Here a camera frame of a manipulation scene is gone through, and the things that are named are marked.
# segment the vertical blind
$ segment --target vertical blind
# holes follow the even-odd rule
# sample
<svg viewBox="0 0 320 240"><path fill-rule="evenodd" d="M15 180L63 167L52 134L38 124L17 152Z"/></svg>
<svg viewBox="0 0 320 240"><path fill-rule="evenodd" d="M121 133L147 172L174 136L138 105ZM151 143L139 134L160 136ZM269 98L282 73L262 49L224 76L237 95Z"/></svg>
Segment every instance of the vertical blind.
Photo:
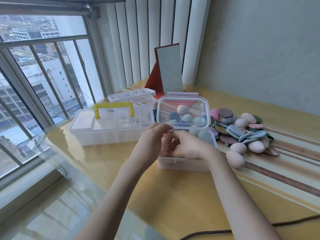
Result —
<svg viewBox="0 0 320 240"><path fill-rule="evenodd" d="M210 0L126 0L101 4L98 19L114 92L149 77L154 48L179 43L182 79L194 84Z"/></svg>

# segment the power cord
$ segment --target power cord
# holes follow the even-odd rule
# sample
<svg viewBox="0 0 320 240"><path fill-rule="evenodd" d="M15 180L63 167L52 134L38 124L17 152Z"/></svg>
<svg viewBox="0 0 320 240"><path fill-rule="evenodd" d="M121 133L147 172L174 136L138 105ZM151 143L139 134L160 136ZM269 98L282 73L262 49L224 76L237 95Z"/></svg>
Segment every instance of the power cord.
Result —
<svg viewBox="0 0 320 240"><path fill-rule="evenodd" d="M277 222L277 223L273 223L272 225L274 227L282 227L282 226L289 226L289 225L295 225L295 224L299 224L302 222L307 222L307 221L311 221L311 220L316 220L320 218L320 214L319 215L314 215L314 216L309 216L309 217L305 217L305 218L301 218L298 220L292 220L292 221L284 221L284 222ZM208 235L208 234L222 234L222 233L232 233L232 231L230 229L228 230L216 230L216 231L201 231L201 232L194 232L191 233L189 235L186 235L185 237L181 238L180 240L186 240L188 238L192 238L194 236L198 236L198 235Z"/></svg>

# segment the window sill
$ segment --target window sill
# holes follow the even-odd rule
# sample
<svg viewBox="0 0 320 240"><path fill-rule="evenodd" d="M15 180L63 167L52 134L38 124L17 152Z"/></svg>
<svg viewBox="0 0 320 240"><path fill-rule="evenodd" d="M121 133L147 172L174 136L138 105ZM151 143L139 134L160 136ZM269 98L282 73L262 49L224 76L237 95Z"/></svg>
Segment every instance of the window sill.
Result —
<svg viewBox="0 0 320 240"><path fill-rule="evenodd" d="M62 175L42 162L0 191L0 224L16 213Z"/></svg>

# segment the cityscape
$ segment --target cityscape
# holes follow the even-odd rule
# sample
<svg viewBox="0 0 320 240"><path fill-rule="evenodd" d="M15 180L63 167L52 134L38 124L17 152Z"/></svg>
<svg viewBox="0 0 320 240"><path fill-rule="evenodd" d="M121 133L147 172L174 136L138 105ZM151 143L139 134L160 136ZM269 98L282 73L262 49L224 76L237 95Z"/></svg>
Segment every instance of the cityscape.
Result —
<svg viewBox="0 0 320 240"><path fill-rule="evenodd" d="M60 32L55 20L51 16L0 15L0 36L4 42L7 42L59 37ZM70 63L66 48L63 42L59 42L58 45L75 86L75 92L78 94L82 106L85 107L87 103ZM35 44L34 47L64 108L68 115L72 116L80 109L80 106L67 80L54 44ZM28 46L20 46L10 48L9 50L54 123L63 121L65 118L62 108L58 104L30 48ZM2 73L0 73L0 98L32 136L42 131L24 102L16 94ZM32 152L27 146L28 142L28 137L11 118L6 109L0 106L0 143L21 162L24 162L24 160L32 156ZM10 168L14 169L17 167L17 164L3 151L0 151L0 158L0 176L5 174Z"/></svg>

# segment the striped tablecloth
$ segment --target striped tablecloth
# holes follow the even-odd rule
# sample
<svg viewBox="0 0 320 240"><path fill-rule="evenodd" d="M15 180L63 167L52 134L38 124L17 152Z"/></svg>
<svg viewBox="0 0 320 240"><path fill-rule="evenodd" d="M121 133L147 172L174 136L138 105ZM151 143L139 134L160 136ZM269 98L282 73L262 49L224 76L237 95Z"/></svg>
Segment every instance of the striped tablecloth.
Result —
<svg viewBox="0 0 320 240"><path fill-rule="evenodd" d="M128 87L122 92L135 89ZM320 213L320 138L263 125L274 137L272 145L280 155L247 150L245 167L236 171L238 178ZM228 150L223 142L217 142L222 152Z"/></svg>

